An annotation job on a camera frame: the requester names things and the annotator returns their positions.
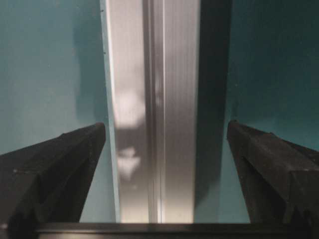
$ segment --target teal surface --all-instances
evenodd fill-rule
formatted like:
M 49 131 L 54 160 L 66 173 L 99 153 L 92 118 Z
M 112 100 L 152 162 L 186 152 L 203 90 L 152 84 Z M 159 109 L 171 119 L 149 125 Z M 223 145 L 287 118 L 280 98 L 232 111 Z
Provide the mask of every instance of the teal surface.
M 104 122 L 86 222 L 115 221 L 107 112 L 99 1 L 2 0 L 0 154 Z
M 212 118 L 211 125 L 205 125 L 206 130 L 214 133 L 216 125 L 224 122 L 221 165 L 216 164 L 218 157 L 207 157 L 218 177 L 210 183 L 195 211 L 198 221 L 249 222 L 226 140 L 230 120 L 319 150 L 318 9 L 319 1 L 315 0 L 232 2 L 225 112 L 219 110 L 221 106 L 206 103 L 211 105 L 212 114 L 220 114 Z M 210 62 L 212 67 L 219 63 Z M 223 90 L 222 84 L 215 87 Z

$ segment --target teal wall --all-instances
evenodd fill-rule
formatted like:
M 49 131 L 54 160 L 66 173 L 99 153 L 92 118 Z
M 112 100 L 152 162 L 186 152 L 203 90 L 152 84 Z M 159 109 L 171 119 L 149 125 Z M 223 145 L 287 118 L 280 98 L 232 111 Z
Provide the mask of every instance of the teal wall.
M 100 3 L 2 0 L 0 154 L 97 121 L 106 125 L 107 142 L 82 220 L 113 222 Z
M 319 1 L 316 0 L 232 2 L 224 114 L 221 106 L 209 100 L 206 100 L 206 107 L 201 106 L 206 111 L 210 107 L 212 114 L 219 114 L 219 117 L 211 118 L 211 125 L 206 127 L 206 131 L 215 134 L 214 125 L 220 125 L 221 121 L 224 122 L 224 130 L 221 158 L 213 154 L 207 156 L 211 172 L 218 177 L 210 182 L 209 193 L 198 207 L 198 221 L 249 222 L 226 140 L 226 127 L 230 120 L 236 119 L 319 150 L 318 9 Z M 219 63 L 219 60 L 210 60 L 212 68 Z M 213 74 L 210 80 L 220 81 Z M 221 83 L 215 83 L 214 87 L 223 91 Z M 210 90 L 212 95 L 216 94 L 215 88 Z M 199 85 L 199 99 L 201 91 L 207 89 L 203 90 Z M 211 147 L 216 147 L 214 142 L 217 141 L 210 142 Z M 209 211 L 213 212 L 212 216 L 207 214 Z

